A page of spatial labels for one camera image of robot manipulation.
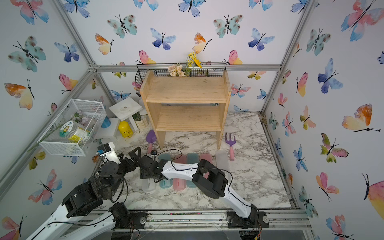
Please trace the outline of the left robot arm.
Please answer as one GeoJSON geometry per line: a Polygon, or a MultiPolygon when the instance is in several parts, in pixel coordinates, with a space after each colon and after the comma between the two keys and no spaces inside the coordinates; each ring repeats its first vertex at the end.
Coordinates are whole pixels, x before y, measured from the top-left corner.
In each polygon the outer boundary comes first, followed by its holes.
{"type": "Polygon", "coordinates": [[[74,187],[56,211],[28,237],[30,240],[88,240],[110,230],[140,229],[140,218],[146,217],[146,214],[134,216],[124,203],[117,201],[98,219],[89,224],[79,223],[103,201],[112,200],[118,188],[128,189],[125,175],[140,165],[142,156],[139,147],[129,152],[128,158],[123,154],[116,155],[113,149],[107,152],[107,149],[107,145],[98,148],[105,162],[99,165],[87,182],[74,187]]]}

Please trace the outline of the small potted plant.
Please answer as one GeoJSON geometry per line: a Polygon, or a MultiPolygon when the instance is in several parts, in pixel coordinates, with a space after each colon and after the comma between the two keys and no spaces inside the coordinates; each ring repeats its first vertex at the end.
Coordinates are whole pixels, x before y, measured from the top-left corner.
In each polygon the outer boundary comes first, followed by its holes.
{"type": "Polygon", "coordinates": [[[144,130],[149,125],[147,115],[140,115],[140,113],[137,112],[133,115],[133,119],[140,131],[144,130]]]}

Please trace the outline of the pink pencil case top shelf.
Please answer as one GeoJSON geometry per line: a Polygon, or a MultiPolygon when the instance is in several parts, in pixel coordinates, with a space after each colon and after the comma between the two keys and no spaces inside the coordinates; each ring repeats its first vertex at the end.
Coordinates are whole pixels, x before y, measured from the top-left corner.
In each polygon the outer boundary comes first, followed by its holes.
{"type": "MultiPolygon", "coordinates": [[[[174,160],[173,163],[186,164],[187,163],[187,156],[183,155],[180,158],[174,160]]],[[[173,189],[175,191],[183,191],[186,189],[186,187],[187,187],[186,180],[177,179],[177,178],[173,179],[173,189]]]]}

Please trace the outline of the teal pencil case shelf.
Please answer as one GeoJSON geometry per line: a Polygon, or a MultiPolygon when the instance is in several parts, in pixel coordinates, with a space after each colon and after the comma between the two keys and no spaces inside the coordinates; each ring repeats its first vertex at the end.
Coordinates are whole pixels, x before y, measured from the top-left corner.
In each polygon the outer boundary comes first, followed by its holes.
{"type": "MultiPolygon", "coordinates": [[[[171,155],[170,154],[161,154],[161,155],[159,155],[158,160],[159,161],[161,161],[161,160],[170,161],[171,155]]],[[[169,189],[173,186],[173,180],[172,179],[161,180],[159,185],[160,185],[161,189],[169,189]]]]}
{"type": "MultiPolygon", "coordinates": [[[[198,164],[200,157],[197,153],[187,154],[187,164],[198,164]]],[[[192,181],[186,181],[186,185],[189,189],[196,188],[195,184],[192,181]]]]}

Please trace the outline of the teal pencil case top shelf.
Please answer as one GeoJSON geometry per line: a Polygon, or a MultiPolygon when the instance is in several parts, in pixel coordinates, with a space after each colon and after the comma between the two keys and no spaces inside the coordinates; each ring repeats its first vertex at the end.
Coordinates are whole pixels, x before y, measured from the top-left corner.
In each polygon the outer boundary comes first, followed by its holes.
{"type": "MultiPolygon", "coordinates": [[[[161,155],[159,155],[158,160],[159,161],[161,161],[161,160],[170,161],[171,155],[170,154],[161,154],[161,155]]],[[[172,179],[161,180],[159,185],[160,185],[161,189],[169,189],[173,186],[173,180],[172,179]]]]}

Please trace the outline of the wooden two-tier shelf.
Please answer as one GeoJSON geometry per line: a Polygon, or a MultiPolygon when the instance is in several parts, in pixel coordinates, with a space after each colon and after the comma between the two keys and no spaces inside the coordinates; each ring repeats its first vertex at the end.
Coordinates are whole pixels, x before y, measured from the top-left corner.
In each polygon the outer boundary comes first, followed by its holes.
{"type": "Polygon", "coordinates": [[[219,77],[159,77],[148,71],[140,94],[160,148],[168,132],[216,133],[221,147],[231,98],[227,71],[219,77]]]}

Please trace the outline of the purple toy garden fork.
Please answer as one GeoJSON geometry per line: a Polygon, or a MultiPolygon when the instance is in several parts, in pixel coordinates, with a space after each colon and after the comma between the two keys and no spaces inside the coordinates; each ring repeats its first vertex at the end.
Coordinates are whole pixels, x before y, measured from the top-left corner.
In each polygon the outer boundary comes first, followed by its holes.
{"type": "Polygon", "coordinates": [[[235,133],[226,133],[225,134],[225,142],[230,146],[230,161],[235,160],[234,148],[233,146],[236,144],[236,134],[235,133]]]}

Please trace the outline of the white pencil case top shelf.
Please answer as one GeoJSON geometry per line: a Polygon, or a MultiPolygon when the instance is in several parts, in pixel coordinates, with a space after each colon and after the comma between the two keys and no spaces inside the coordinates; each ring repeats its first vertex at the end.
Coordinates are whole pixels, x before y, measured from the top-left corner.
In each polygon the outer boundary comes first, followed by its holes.
{"type": "Polygon", "coordinates": [[[143,192],[152,192],[156,189],[156,186],[154,179],[143,179],[141,189],[143,192]]]}

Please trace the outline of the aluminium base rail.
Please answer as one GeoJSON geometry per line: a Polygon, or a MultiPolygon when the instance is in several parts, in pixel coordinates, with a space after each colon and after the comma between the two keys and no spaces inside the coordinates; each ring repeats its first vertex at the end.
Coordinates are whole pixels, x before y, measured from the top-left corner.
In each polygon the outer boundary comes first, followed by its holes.
{"type": "Polygon", "coordinates": [[[132,211],[135,228],[144,231],[311,231],[304,210],[258,209],[255,223],[243,220],[230,210],[132,211]]]}

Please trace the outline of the small white stool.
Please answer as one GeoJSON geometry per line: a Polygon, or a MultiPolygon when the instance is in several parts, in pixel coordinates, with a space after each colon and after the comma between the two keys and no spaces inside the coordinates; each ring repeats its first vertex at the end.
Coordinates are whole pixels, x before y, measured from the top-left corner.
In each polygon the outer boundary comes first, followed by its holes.
{"type": "Polygon", "coordinates": [[[128,97],[125,100],[122,100],[115,105],[109,107],[109,110],[120,120],[125,121],[129,120],[134,132],[138,131],[139,128],[133,118],[133,115],[141,111],[143,107],[139,105],[135,100],[128,97]]]}

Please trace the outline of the pink pencil case shelf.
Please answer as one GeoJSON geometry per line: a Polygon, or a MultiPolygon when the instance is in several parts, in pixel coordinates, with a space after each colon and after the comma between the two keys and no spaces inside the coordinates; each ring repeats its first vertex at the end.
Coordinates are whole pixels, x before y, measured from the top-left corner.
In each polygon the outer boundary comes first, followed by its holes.
{"type": "MultiPolygon", "coordinates": [[[[173,163],[186,164],[187,163],[187,156],[183,155],[180,158],[174,160],[173,163]]],[[[183,191],[186,189],[186,187],[187,187],[186,180],[177,179],[177,178],[173,179],[173,189],[175,191],[183,191]]]]}
{"type": "Polygon", "coordinates": [[[203,177],[208,180],[210,176],[210,170],[212,169],[212,167],[214,167],[212,155],[201,154],[199,164],[202,171],[204,172],[203,177]]]}

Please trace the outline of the clear jar with colourful label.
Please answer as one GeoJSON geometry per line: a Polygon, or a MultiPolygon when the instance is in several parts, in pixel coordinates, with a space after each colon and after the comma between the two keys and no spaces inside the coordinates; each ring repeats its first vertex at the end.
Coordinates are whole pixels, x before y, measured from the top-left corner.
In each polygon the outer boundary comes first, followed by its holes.
{"type": "Polygon", "coordinates": [[[59,137],[61,139],[77,144],[84,144],[88,140],[89,135],[90,132],[87,131],[83,125],[75,121],[66,122],[59,131],[59,137]]]}

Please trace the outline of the white mesh wall basket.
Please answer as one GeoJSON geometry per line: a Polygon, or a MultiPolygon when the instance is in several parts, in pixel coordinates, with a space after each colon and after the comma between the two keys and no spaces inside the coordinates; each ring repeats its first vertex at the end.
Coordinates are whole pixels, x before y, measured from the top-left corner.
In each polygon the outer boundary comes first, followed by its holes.
{"type": "Polygon", "coordinates": [[[39,138],[38,144],[51,155],[86,156],[107,117],[98,101],[71,99],[39,138]]]}

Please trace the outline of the artificial flower stem in basket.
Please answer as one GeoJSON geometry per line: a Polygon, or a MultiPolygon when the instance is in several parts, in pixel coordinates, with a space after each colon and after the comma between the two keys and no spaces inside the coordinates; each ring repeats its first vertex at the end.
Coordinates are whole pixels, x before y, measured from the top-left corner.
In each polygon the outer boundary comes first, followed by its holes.
{"type": "Polygon", "coordinates": [[[28,149],[31,152],[38,146],[51,154],[72,153],[77,149],[76,144],[82,141],[84,127],[76,122],[76,112],[60,115],[49,126],[46,133],[38,140],[38,143],[28,149]]]}

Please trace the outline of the artificial flowers bunch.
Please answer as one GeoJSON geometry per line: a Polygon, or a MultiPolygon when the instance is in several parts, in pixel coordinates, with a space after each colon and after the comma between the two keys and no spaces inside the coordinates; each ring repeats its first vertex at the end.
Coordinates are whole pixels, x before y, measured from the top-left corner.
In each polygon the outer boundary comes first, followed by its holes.
{"type": "Polygon", "coordinates": [[[168,73],[171,77],[190,77],[194,68],[202,68],[202,63],[197,54],[192,52],[186,58],[184,64],[173,64],[168,67],[168,73]]]}

